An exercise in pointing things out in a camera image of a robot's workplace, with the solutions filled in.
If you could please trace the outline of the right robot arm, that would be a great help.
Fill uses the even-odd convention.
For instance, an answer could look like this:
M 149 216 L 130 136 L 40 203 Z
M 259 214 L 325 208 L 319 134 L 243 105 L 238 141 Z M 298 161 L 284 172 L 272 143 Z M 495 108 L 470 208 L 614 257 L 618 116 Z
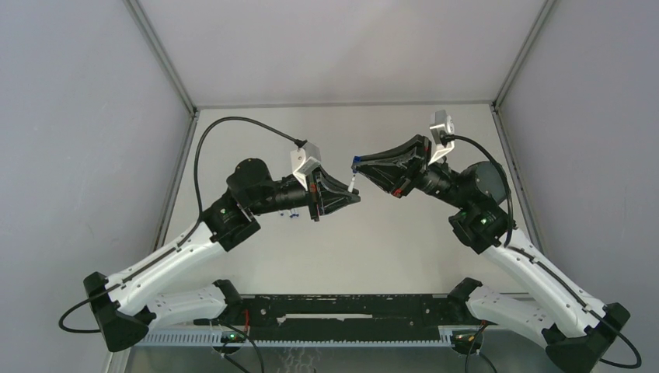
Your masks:
M 456 322 L 476 318 L 509 329 L 540 346 L 564 372 L 592 371 L 622 339 L 628 310 L 576 285 L 504 211 L 511 190 L 493 157 L 457 172 L 433 154 L 428 138 L 417 135 L 391 150 L 355 157 L 352 170 L 394 197 L 419 190 L 455 207 L 448 221 L 460 243 L 498 265 L 533 298 L 521 302 L 467 277 L 448 296 Z

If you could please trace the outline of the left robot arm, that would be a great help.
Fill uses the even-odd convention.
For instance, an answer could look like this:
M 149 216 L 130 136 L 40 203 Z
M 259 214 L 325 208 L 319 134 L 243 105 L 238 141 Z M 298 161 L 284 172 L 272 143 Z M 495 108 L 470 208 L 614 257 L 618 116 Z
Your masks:
M 179 275 L 225 254 L 254 235 L 256 216 L 308 207 L 311 219 L 360 201 L 359 192 L 312 168 L 305 182 L 289 175 L 275 181 L 261 159 L 245 159 L 227 179 L 227 190 L 202 211 L 190 230 L 138 263 L 105 276 L 95 272 L 83 281 L 90 307 L 106 347 L 126 350 L 153 329 L 197 319 L 237 322 L 242 298 L 229 280 L 205 288 L 164 294 Z

